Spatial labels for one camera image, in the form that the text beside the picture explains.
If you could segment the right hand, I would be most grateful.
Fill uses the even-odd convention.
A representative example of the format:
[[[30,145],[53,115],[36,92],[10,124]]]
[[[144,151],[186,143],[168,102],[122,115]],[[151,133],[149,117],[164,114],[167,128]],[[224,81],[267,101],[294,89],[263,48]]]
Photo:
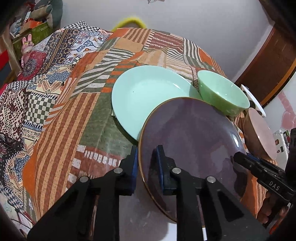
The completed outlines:
[[[258,214],[257,214],[257,220],[262,223],[265,224],[267,223],[269,216],[272,213],[272,208],[274,207],[276,201],[278,200],[278,196],[274,193],[271,192],[267,192],[265,199],[263,201],[262,207],[260,208]],[[280,212],[278,213],[279,218],[276,221],[276,225],[279,225],[282,220],[285,218],[285,216],[287,215],[287,212],[289,210],[289,207],[283,207]]]

